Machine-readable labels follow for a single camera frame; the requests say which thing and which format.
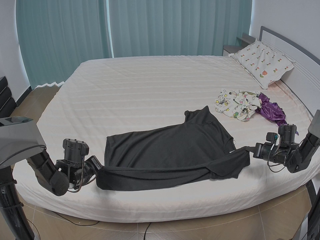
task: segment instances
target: teal curtain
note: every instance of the teal curtain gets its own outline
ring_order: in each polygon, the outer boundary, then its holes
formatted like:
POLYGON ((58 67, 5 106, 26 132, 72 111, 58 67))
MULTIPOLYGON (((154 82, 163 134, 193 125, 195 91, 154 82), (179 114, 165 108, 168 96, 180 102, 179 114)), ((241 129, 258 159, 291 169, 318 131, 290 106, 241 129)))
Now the teal curtain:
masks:
POLYGON ((114 57, 222 55, 249 33, 252 0, 109 0, 114 57))
POLYGON ((32 88, 66 81, 80 63, 111 57, 107 0, 17 0, 23 63, 32 88))

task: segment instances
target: mattress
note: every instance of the mattress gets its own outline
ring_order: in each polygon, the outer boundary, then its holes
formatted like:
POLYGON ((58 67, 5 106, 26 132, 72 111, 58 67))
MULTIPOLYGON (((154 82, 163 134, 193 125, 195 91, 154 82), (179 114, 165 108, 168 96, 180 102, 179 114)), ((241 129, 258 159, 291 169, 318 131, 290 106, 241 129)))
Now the mattress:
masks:
MULTIPOLYGON (((278 132, 274 122, 255 113, 240 122, 217 113, 215 98, 221 88, 262 91, 278 102, 287 122, 296 124, 300 142, 310 115, 281 81, 262 90, 231 57, 149 56, 83 62, 46 107, 37 125, 53 162, 63 158, 62 141, 85 141, 89 156, 104 161, 106 137, 145 131, 184 122, 184 111, 209 106, 210 112, 234 137, 235 146, 265 142, 267 132, 278 132)), ((306 170, 273 173, 266 161, 254 159, 238 179, 203 180, 166 189, 101 190, 93 182, 80 192, 55 196, 42 188, 27 162, 15 165, 16 188, 29 203, 80 218, 106 222, 155 222, 198 218, 243 210, 286 194, 320 170, 318 150, 306 170)))

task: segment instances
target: bed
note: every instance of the bed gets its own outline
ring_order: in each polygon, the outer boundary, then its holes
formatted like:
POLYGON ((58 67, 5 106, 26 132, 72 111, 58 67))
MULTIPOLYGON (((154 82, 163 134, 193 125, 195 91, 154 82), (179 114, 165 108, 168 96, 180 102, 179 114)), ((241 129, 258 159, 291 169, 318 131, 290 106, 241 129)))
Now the bed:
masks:
MULTIPOLYGON (((107 136, 180 124, 185 110, 206 105, 234 137, 237 148, 263 143, 267 132, 278 132, 274 122, 257 113, 248 122, 217 113, 214 101, 221 88, 262 91, 283 108, 288 123, 297 125, 296 142, 300 142, 312 114, 320 108, 317 99, 312 102, 320 95, 320 61, 263 27, 260 40, 298 62, 290 75, 285 74, 283 81, 267 90, 262 90, 231 57, 150 56, 83 62, 37 123, 51 159, 55 162, 63 158, 63 139, 76 138, 87 142, 89 155, 103 163, 107 136), (298 86, 296 81, 306 81, 307 86, 298 86)), ((91 183, 77 194, 54 196, 38 184, 25 160, 15 165, 13 176, 27 202, 62 214, 106 222, 170 221, 231 213, 293 191, 320 172, 319 151, 306 170, 294 174, 287 170, 272 173, 265 161, 251 155, 250 166, 238 179, 204 180, 145 191, 101 190, 91 183)))

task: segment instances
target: floor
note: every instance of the floor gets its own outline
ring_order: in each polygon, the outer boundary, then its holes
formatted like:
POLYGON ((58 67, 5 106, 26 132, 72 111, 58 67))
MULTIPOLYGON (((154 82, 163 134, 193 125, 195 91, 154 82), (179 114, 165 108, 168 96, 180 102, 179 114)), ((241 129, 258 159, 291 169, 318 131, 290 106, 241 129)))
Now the floor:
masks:
MULTIPOLYGON (((59 87, 40 87, 33 90, 13 116, 27 116, 38 121, 59 87)), ((26 217, 39 230, 42 240, 143 240, 148 223, 99 222, 95 226, 78 226, 62 219, 52 211, 25 202, 26 217)), ((289 240, 305 214, 311 208, 305 186, 246 210, 207 218, 153 222, 146 240, 289 240)), ((79 225, 94 221, 63 215, 79 225)), ((1 239, 14 236, 0 215, 1 239)))

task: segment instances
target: folded black fabric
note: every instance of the folded black fabric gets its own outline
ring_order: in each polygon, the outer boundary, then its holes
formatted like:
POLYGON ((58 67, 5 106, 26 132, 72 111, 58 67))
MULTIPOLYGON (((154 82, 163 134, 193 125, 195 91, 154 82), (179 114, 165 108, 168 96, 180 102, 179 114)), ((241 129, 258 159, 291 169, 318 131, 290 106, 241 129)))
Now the folded black fabric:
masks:
POLYGON ((238 178, 250 165, 246 147, 235 148, 232 136, 208 106, 186 111, 185 116, 182 124, 107 137, 97 186, 135 191, 238 178))

